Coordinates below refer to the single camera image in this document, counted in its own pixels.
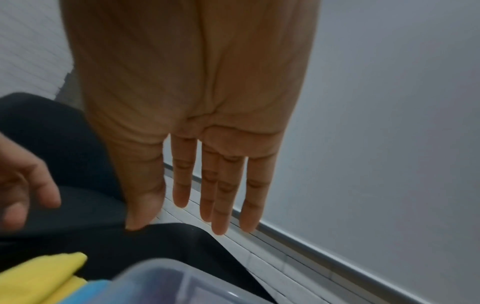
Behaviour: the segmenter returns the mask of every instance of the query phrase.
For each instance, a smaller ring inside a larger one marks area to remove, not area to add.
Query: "open palm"
[[[317,1],[63,1],[86,115],[105,141],[138,229],[165,196],[189,201],[202,142],[200,212],[226,232],[246,157],[240,226],[260,221],[283,134],[302,86]]]

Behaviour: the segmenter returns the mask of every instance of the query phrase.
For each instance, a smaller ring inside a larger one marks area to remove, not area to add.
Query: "hand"
[[[312,46],[318,1],[62,1],[85,111],[106,142],[139,229],[165,196],[171,134],[173,199],[189,200],[202,142],[200,212],[226,232],[245,158],[240,226],[264,209],[276,157]]]
[[[47,208],[60,206],[60,192],[45,163],[0,133],[0,207],[4,229],[21,229],[27,219],[30,192]]]

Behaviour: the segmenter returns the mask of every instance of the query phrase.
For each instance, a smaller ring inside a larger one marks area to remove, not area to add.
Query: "blue object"
[[[58,304],[86,304],[104,291],[109,280],[90,281]]]

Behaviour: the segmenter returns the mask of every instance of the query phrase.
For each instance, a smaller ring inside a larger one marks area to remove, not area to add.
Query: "plastic box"
[[[217,277],[171,259],[130,267],[89,304],[271,304]]]

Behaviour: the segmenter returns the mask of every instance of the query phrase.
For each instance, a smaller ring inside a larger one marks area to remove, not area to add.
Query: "yellow cloth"
[[[72,276],[68,281],[66,281],[62,286],[60,286],[59,289],[54,291],[46,300],[43,300],[41,304],[60,303],[63,299],[71,295],[77,289],[80,289],[80,287],[82,287],[86,283],[86,280],[78,276]]]
[[[0,273],[0,304],[39,304],[83,266],[81,252],[44,255]]]

